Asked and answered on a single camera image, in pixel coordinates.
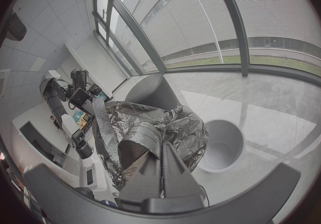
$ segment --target person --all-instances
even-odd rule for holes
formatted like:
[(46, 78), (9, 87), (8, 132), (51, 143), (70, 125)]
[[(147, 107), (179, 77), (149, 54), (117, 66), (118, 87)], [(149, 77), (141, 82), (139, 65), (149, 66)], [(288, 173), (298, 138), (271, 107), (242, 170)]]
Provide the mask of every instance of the person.
[(56, 125), (56, 127), (57, 127), (58, 129), (60, 129), (59, 124), (58, 124), (58, 122), (56, 121), (56, 119), (54, 118), (54, 116), (51, 115), (50, 118), (54, 121), (54, 125)]

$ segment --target floor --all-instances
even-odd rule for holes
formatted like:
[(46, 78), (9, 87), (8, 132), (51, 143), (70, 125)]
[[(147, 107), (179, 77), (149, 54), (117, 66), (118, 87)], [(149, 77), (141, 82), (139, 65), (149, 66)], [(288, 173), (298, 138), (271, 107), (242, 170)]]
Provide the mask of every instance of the floor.
[[(114, 100), (124, 100), (144, 77), (131, 77), (114, 92)], [(211, 205), (250, 188), (279, 162), (301, 171), (294, 192), (274, 218), (279, 223), (304, 195), (321, 165), (321, 88), (254, 73), (242, 77), (238, 72), (190, 72), (164, 77), (180, 102), (205, 123), (226, 119), (245, 134), (246, 151), (232, 169), (207, 173), (196, 167), (192, 173), (205, 187)]]

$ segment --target gray trash bin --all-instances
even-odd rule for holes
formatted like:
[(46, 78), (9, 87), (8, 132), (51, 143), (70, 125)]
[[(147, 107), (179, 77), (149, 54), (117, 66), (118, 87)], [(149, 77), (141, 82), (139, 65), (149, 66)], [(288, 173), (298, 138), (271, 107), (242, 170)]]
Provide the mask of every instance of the gray trash bin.
[(207, 172), (223, 172), (237, 164), (245, 151), (245, 137), (240, 128), (226, 120), (205, 124), (209, 140), (198, 166)]

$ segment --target crumpled plastic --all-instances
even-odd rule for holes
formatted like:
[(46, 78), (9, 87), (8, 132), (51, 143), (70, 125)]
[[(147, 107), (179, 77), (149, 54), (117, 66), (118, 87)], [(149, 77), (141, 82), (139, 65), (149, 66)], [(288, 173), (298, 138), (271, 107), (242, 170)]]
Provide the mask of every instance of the crumpled plastic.
[[(135, 123), (148, 122), (155, 125), (162, 138), (169, 141), (192, 172), (202, 159), (208, 142), (208, 133), (202, 119), (189, 107), (178, 105), (171, 111), (144, 106), (124, 101), (106, 102), (105, 108), (109, 122), (119, 143)], [(117, 190), (128, 182), (141, 164), (146, 154), (138, 158), (130, 167), (122, 169), (119, 161), (111, 157), (111, 152), (104, 142), (95, 117), (92, 119), (97, 153), (109, 173), (113, 186)]]

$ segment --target ceiling vent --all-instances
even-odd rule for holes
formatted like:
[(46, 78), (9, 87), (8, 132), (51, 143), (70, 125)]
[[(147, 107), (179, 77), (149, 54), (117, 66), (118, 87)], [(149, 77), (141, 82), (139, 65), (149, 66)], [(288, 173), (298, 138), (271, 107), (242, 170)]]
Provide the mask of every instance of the ceiling vent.
[(0, 70), (0, 97), (3, 97), (5, 94), (9, 73), (9, 69)]

